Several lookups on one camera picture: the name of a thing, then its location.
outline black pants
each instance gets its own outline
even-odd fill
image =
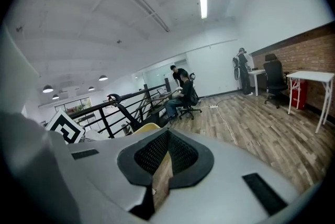
[[[240,73],[241,73],[241,82],[242,82],[242,88],[243,88],[243,93],[245,95],[248,95],[251,93],[250,91],[250,79],[249,79],[249,74],[247,67],[241,66],[240,67]]]

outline wooden floor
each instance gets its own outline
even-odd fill
[[[194,112],[194,120],[176,119],[171,127],[249,151],[280,172],[302,193],[326,174],[335,149],[335,126],[327,122],[315,134],[320,116],[295,108],[288,115],[288,105],[276,109],[270,102],[264,104],[265,97],[266,93],[258,97],[234,93],[205,98],[197,105],[203,113]],[[218,110],[208,107],[218,102]],[[153,188],[158,192],[154,195],[156,207],[167,195],[167,180],[171,176],[171,160],[165,158],[154,176]]]

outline laptop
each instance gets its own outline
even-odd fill
[[[163,90],[162,88],[157,89],[157,92],[159,93],[160,97],[167,95],[167,92],[165,92],[165,90]]]

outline red box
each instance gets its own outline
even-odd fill
[[[300,99],[299,99],[299,107],[298,109],[303,109],[306,104],[306,98],[307,98],[307,81],[305,80],[300,80]],[[293,89],[292,90],[292,107],[297,107],[297,102],[298,102],[298,89]]]

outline white desk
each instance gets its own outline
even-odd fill
[[[323,117],[323,124],[326,123],[327,116],[329,113],[329,108],[330,108],[330,103],[331,103],[331,96],[333,92],[333,79],[334,79],[334,74],[333,73],[327,73],[327,72],[315,72],[315,71],[298,71],[292,74],[287,75],[290,79],[290,84],[291,84],[291,94],[290,94],[290,99],[289,99],[289,107],[288,107],[288,114],[291,111],[291,103],[292,103],[292,90],[293,89],[298,89],[298,102],[297,102],[297,108],[299,106],[299,99],[300,99],[300,80],[311,80],[311,81],[317,81],[321,82],[326,90],[325,94],[325,101],[323,103],[323,108],[322,108],[322,113],[321,117],[318,123],[318,126],[316,128],[315,133],[319,132],[321,122]]]
[[[255,89],[256,89],[256,96],[258,96],[258,83],[257,83],[257,75],[265,73],[265,70],[255,70],[248,72],[249,75],[253,75],[253,79],[255,80]]]

